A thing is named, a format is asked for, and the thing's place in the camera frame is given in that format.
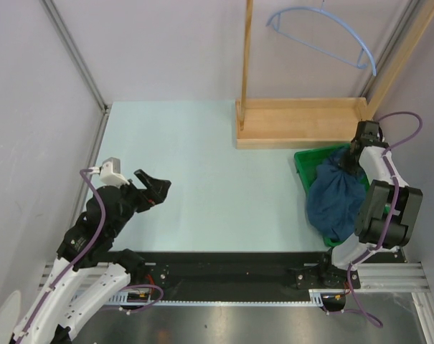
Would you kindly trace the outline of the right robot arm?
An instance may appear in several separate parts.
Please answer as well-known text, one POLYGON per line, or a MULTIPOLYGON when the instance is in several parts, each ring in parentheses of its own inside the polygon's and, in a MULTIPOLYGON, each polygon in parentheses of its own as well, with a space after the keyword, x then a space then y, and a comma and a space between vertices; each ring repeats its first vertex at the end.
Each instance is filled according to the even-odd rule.
POLYGON ((412 235, 423 193, 409 186, 398 173, 391 147, 379 134, 378 123, 358 122, 350 148, 339 161, 340 169, 350 176, 363 172, 369 188, 354 233, 330 249, 321 261, 318 279, 325 287, 343 287, 360 263, 384 249, 405 246, 412 235))

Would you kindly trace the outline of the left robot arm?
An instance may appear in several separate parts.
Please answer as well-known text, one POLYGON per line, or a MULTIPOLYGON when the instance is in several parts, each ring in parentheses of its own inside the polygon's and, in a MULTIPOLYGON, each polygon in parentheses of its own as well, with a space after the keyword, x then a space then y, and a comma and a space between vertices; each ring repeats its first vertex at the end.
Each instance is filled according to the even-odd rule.
POLYGON ((127 287, 147 287, 143 283, 148 274, 144 259, 124 249, 96 282, 75 296, 125 225, 136 214, 165 202, 171 182, 138 169, 134 175, 143 188, 137 188, 112 161, 82 169, 80 175, 93 195, 65 232, 49 277, 12 330, 10 343, 71 343, 114 294, 127 287))

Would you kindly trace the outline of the blue t shirt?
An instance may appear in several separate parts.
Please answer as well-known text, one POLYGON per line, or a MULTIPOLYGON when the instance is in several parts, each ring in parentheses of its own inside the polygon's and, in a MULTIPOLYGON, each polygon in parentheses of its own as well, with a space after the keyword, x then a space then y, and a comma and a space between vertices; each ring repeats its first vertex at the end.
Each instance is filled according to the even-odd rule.
POLYGON ((348 147, 333 150, 316 167, 316 179, 306 197, 306 215, 319 234, 334 242, 343 242, 354 233, 360 207, 366 197, 363 171, 346 172, 341 159, 348 147))

